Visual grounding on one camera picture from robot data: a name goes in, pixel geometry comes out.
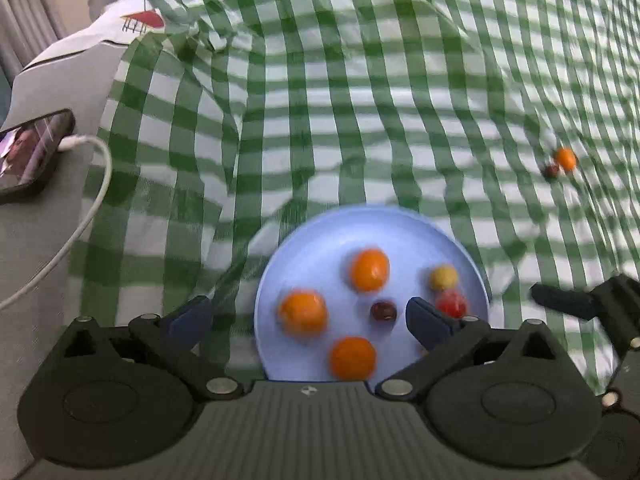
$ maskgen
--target charging cable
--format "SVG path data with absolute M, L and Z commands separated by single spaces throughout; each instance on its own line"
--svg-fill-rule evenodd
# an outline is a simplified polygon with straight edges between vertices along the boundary
M 0 310 L 8 307 L 12 303 L 18 301 L 25 294 L 31 292 L 34 288 L 38 286 L 38 284 L 44 279 L 44 277 L 49 274 L 53 268 L 60 263 L 60 260 L 65 257 L 65 255 L 69 252 L 71 245 L 78 240 L 82 232 L 89 225 L 89 222 L 94 218 L 96 212 L 98 211 L 100 205 L 102 204 L 102 200 L 104 196 L 107 194 L 107 189 L 109 187 L 109 183 L 111 181 L 111 173 L 113 171 L 113 162 L 111 160 L 111 153 L 109 152 L 109 148 L 107 144 L 98 137 L 88 137 L 88 136 L 69 136 L 65 137 L 60 141 L 58 145 L 59 152 L 68 152 L 69 150 L 74 149 L 77 146 L 82 144 L 92 144 L 96 148 L 98 148 L 102 152 L 102 156 L 104 157 L 104 177 L 102 178 L 102 185 L 100 186 L 100 190 L 98 191 L 98 195 L 95 197 L 94 204 L 91 206 L 86 216 L 79 223 L 78 227 L 71 235 L 71 238 L 66 241 L 66 243 L 62 246 L 62 248 L 58 251 L 51 261 L 45 265 L 35 276 L 33 276 L 23 288 L 18 290 L 14 295 L 8 297 L 2 303 L 0 303 Z

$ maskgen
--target phone screen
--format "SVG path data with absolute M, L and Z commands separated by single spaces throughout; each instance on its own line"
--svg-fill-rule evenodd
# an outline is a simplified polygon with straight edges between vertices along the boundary
M 64 110 L 0 132 L 0 190 L 33 182 L 73 126 Z

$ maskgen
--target tablecloth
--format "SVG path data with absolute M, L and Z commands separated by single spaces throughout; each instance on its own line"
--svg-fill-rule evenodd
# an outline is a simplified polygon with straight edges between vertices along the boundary
M 398 204 L 466 247 L 492 325 L 545 320 L 603 388 L 597 321 L 527 292 L 638 275 L 639 0 L 149 1 L 166 32 L 129 47 L 104 110 L 113 181 L 70 264 L 82 313 L 209 294 L 200 351 L 248 380 L 278 244 L 328 208 Z M 578 168 L 546 180 L 561 145 Z M 85 208 L 101 179 L 97 157 Z

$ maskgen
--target light blue plate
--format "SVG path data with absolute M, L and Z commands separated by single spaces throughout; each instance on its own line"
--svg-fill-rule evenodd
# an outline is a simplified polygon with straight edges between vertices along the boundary
M 350 287 L 351 259 L 359 250 L 377 247 L 389 258 L 385 287 L 359 294 Z M 262 366 L 272 381 L 331 381 L 327 354 L 347 335 L 362 336 L 378 352 L 369 384 L 418 360 L 421 346 L 404 322 L 407 301 L 420 296 L 434 301 L 429 288 L 433 267 L 452 264 L 460 277 L 470 314 L 487 320 L 488 299 L 478 269 L 456 241 L 424 216 L 389 206 L 357 205 L 333 209 L 296 229 L 275 251 L 264 270 L 255 300 L 255 338 Z M 276 310 L 294 288 L 312 288 L 325 299 L 327 330 L 316 338 L 285 334 Z M 376 300 L 391 300 L 398 308 L 396 323 L 370 318 Z

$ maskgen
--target orange fruit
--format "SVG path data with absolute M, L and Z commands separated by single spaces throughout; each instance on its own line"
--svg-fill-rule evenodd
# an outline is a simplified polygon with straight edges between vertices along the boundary
M 341 381 L 364 381 L 376 369 L 376 349 L 363 337 L 344 337 L 331 349 L 329 368 Z
M 562 166 L 565 171 L 573 171 L 576 167 L 577 160 L 575 153 L 569 148 L 558 148 L 556 155 L 554 156 L 556 162 Z
M 317 335 L 327 324 L 329 315 L 324 298 L 314 290 L 294 290 L 278 307 L 284 330 L 293 335 Z
M 389 259 L 380 249 L 365 249 L 351 263 L 351 283 L 360 292 L 380 290 L 389 279 Z

